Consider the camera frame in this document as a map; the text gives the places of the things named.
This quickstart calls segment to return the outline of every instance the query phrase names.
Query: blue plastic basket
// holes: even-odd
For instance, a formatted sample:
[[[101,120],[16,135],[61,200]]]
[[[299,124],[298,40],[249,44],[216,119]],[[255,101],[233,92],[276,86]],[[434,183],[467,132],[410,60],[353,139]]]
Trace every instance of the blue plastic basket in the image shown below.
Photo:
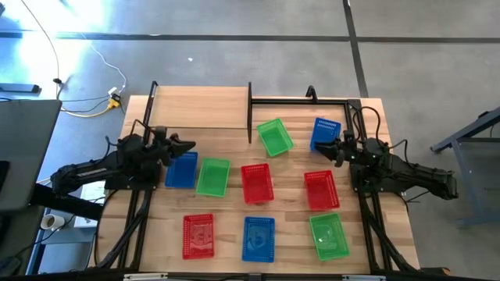
[[[246,217],[243,261],[274,262],[274,219]]]
[[[176,188],[194,188],[198,152],[186,152],[173,160],[166,172],[165,186]]]
[[[314,148],[315,142],[331,142],[341,135],[341,124],[323,118],[316,118],[314,122],[314,131],[311,137],[311,151],[317,151]]]

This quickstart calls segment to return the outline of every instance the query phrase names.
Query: red basket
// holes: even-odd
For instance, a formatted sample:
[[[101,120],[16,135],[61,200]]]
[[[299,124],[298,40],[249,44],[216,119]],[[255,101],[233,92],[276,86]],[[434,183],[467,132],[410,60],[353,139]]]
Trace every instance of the red basket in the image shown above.
[[[305,173],[304,178],[311,210],[321,211],[341,206],[331,171]]]
[[[183,259],[213,257],[214,241],[212,214],[184,216]]]
[[[241,181],[243,182],[243,195],[246,204],[274,200],[273,183],[267,163],[242,166]]]

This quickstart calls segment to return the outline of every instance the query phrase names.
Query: white cable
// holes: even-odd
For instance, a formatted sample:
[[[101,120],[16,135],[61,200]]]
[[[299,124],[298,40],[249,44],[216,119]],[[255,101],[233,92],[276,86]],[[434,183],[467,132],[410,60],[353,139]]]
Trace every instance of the white cable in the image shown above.
[[[24,0],[21,0],[21,2],[23,3],[24,7],[26,7],[26,9],[28,10],[28,12],[30,12],[31,16],[33,17],[33,19],[37,22],[38,26],[40,27],[41,31],[43,31],[43,33],[45,34],[45,36],[47,37],[48,39],[48,43],[50,43],[51,47],[52,47],[52,51],[54,52],[54,56],[55,56],[55,63],[57,65],[57,79],[59,79],[59,57],[57,56],[57,52],[55,51],[55,47],[54,47],[54,44],[52,43],[52,40],[50,39],[50,37],[48,36],[47,32],[45,31],[44,27],[40,24],[40,22],[38,21],[37,17],[33,14],[33,12],[31,12],[31,9],[30,7],[28,7],[28,5],[26,5],[26,3],[24,2]],[[91,46],[92,50],[94,50],[94,52],[96,52],[102,59],[102,61],[109,67],[115,69],[118,71],[118,73],[123,77],[123,85],[122,85],[122,88],[118,91],[119,94],[122,93],[123,90],[125,90],[125,87],[127,86],[127,78],[125,77],[125,75],[123,75],[122,71],[116,67],[116,66],[113,66],[111,64],[109,64],[105,59],[104,59],[104,56],[94,48],[94,46],[92,45],[92,43],[85,37],[84,34],[82,34],[80,32],[81,36],[86,40],[88,41],[89,45]],[[56,99],[59,99],[59,85],[56,83],[55,84],[55,96],[56,96]]]
[[[48,43],[50,43],[50,46],[52,47],[52,51],[54,52],[54,56],[55,56],[55,64],[57,65],[57,79],[59,79],[59,58],[57,56],[57,52],[55,51],[55,48],[54,48],[54,44],[52,43],[52,40],[50,39],[50,37],[48,36],[47,32],[45,31],[44,27],[40,24],[40,22],[38,21],[37,17],[34,16],[33,12],[31,12],[30,10],[30,7],[28,7],[28,5],[26,5],[26,3],[24,2],[24,0],[21,0],[21,2],[23,3],[23,5],[26,7],[26,9],[28,10],[28,12],[30,12],[31,16],[33,17],[33,19],[37,22],[38,26],[40,27],[41,31],[43,31],[43,33],[45,34],[45,36],[47,37],[48,39]],[[58,97],[59,96],[59,85],[56,83],[55,84],[55,96]]]
[[[92,50],[94,50],[94,52],[96,52],[96,53],[97,53],[97,54],[101,57],[102,62],[104,62],[104,64],[106,64],[107,66],[109,66],[109,67],[111,67],[111,68],[113,68],[113,69],[116,69],[116,71],[118,71],[118,73],[119,73],[119,74],[123,77],[123,85],[122,85],[122,88],[121,88],[121,90],[119,90],[119,91],[118,91],[118,93],[119,93],[119,94],[121,94],[121,93],[122,93],[122,91],[123,91],[123,90],[125,89],[125,87],[127,86],[127,78],[125,77],[125,75],[123,75],[122,71],[121,71],[118,67],[116,67],[116,66],[114,66],[114,65],[112,65],[112,64],[109,64],[109,63],[108,63],[108,62],[104,59],[104,56],[103,56],[103,55],[102,55],[102,54],[101,54],[98,50],[96,50],[96,49],[94,48],[94,46],[92,45],[92,43],[91,43],[91,42],[90,42],[90,41],[89,41],[89,40],[85,37],[85,35],[84,35],[83,33],[81,33],[81,32],[80,32],[80,34],[81,34],[81,36],[82,36],[82,37],[83,37],[83,38],[84,38],[84,39],[88,42],[88,44],[91,46]]]

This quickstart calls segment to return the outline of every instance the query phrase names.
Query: green plastic basket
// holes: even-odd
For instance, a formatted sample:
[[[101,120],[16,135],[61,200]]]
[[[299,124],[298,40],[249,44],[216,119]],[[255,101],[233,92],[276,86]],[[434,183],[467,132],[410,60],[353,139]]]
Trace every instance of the green plastic basket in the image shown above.
[[[221,158],[204,158],[196,193],[224,197],[231,162]]]
[[[337,213],[315,215],[309,219],[316,251],[321,261],[349,256],[349,248]]]
[[[271,157],[289,151],[294,147],[287,129],[279,118],[258,125],[257,131],[266,147],[267,153]]]

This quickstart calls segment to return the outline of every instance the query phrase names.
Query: plastic basket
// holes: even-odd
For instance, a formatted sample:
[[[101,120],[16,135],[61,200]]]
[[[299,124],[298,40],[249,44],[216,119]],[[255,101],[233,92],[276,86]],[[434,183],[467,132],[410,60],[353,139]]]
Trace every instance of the plastic basket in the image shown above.
[[[226,196],[229,168],[230,161],[227,159],[203,159],[198,185],[196,186],[196,193],[215,197]]]
[[[274,219],[246,217],[243,261],[274,262]]]
[[[294,147],[287,129],[279,118],[258,125],[257,131],[266,147],[267,153],[271,157],[289,151]]]
[[[341,124],[323,118],[316,118],[314,122],[314,131],[311,137],[311,150],[317,151],[314,148],[315,142],[331,142],[341,135]]]
[[[176,188],[194,188],[198,152],[186,152],[173,160],[166,171],[165,186]]]
[[[349,256],[349,248],[338,214],[316,215],[309,219],[316,251],[321,261]]]
[[[304,174],[307,201],[312,211],[339,208],[337,188],[330,170]]]
[[[241,181],[246,204],[257,204],[274,199],[269,165],[257,164],[241,167]]]
[[[213,257],[213,215],[185,215],[183,241],[183,259]]]

